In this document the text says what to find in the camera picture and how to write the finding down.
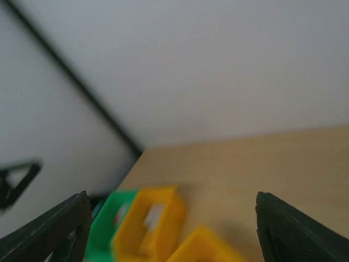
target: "black bracket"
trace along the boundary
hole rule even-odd
[[[7,178],[11,175],[12,171],[22,169],[28,169],[28,173],[17,184],[17,186],[11,186]],[[37,176],[40,170],[41,165],[38,162],[22,163],[0,169],[0,210],[5,210],[12,206]]]
[[[85,191],[0,239],[0,262],[80,262],[92,222]]]
[[[349,240],[270,193],[257,195],[257,233],[266,262],[348,262]]]

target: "black metal rod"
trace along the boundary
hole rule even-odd
[[[43,37],[43,34],[33,25],[28,17],[23,14],[23,11],[14,4],[11,0],[2,0],[2,2],[8,7],[12,14],[21,22],[25,29],[31,34],[31,36],[41,45],[46,53],[52,58],[56,65],[62,70],[62,72],[73,82],[75,89],[82,94],[82,96],[90,103],[95,111],[104,119],[113,132],[121,138],[128,147],[132,150],[136,157],[139,157],[143,150],[140,146],[125,132],[125,130],[117,123],[117,121],[111,116],[111,114],[105,109],[100,101],[96,98],[95,94],[87,87],[86,83],[79,77],[74,71],[67,65],[67,62],[54,50],[52,45],[47,39]]]

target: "yellow plastic bin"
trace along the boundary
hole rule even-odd
[[[246,259],[208,228],[200,226],[167,262],[245,262]]]
[[[141,189],[112,240],[118,262],[165,262],[176,250],[186,218],[186,205],[177,186]],[[154,205],[163,209],[154,230],[145,221]]]

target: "green plastic bin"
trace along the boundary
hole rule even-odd
[[[111,240],[118,230],[139,190],[114,191],[111,193],[92,222],[85,250],[85,260],[90,262],[113,262]],[[114,226],[114,218],[120,207],[129,203],[127,211],[118,226]]]

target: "wooden table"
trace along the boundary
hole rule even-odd
[[[349,127],[151,148],[121,188],[173,183],[189,205],[182,239],[206,224],[250,261],[263,261],[258,191],[349,237]]]

